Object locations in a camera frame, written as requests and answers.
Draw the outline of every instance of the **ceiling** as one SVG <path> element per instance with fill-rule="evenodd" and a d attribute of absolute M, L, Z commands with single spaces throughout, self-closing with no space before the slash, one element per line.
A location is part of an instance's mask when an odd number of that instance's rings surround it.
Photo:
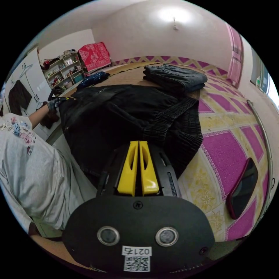
<path fill-rule="evenodd" d="M 91 29 L 98 21 L 130 5 L 147 0 L 95 0 L 64 14 L 48 25 L 34 40 L 40 48 L 68 34 Z"/>

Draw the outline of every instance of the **gray t-shirt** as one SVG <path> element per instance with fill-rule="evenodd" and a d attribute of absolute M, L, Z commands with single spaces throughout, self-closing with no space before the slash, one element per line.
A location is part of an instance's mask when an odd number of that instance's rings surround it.
<path fill-rule="evenodd" d="M 64 229 L 70 214 L 94 197 L 95 189 L 73 166 L 71 155 L 66 156 L 68 160 L 33 132 L 28 117 L 11 113 L 0 117 L 1 189 L 26 232 L 32 222 L 29 216 Z M 89 192 L 83 193 L 80 184 Z"/>

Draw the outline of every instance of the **red phone case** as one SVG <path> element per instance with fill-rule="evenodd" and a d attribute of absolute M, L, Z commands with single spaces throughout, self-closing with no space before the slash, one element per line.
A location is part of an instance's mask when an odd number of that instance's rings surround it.
<path fill-rule="evenodd" d="M 240 181 L 242 180 L 243 175 L 245 174 L 245 172 L 246 172 L 246 170 L 247 170 L 247 167 L 248 167 L 248 164 L 249 164 L 249 161 L 250 161 L 250 160 L 252 160 L 252 158 L 248 158 L 248 159 L 247 159 L 247 161 L 246 161 L 246 163 L 245 163 L 245 165 L 244 165 L 243 171 L 242 171 L 241 175 L 239 176 L 239 179 L 237 180 L 236 184 L 234 185 L 233 189 L 230 191 L 230 193 L 228 194 L 227 199 L 226 199 L 227 209 L 228 209 L 228 211 L 229 211 L 229 214 L 230 214 L 231 218 L 234 219 L 234 220 L 237 220 L 239 217 L 236 217 L 236 215 L 235 215 L 235 212 L 234 212 L 234 210 L 233 210 L 233 205 L 232 205 L 232 203 L 231 203 L 231 199 L 232 199 L 232 196 L 233 196 L 234 192 L 236 191 L 236 189 L 237 189 L 237 187 L 238 187 Z"/>

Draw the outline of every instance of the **qr code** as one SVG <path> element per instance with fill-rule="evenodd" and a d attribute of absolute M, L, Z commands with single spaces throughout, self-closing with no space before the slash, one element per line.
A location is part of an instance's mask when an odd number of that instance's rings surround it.
<path fill-rule="evenodd" d="M 124 271 L 149 272 L 150 271 L 150 257 L 125 256 Z"/>

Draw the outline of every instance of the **mobile phone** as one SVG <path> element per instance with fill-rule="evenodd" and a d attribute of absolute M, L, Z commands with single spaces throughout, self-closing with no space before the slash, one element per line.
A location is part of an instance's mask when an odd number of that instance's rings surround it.
<path fill-rule="evenodd" d="M 258 170 L 252 158 L 248 158 L 234 188 L 228 194 L 226 205 L 232 219 L 244 212 L 257 184 Z"/>

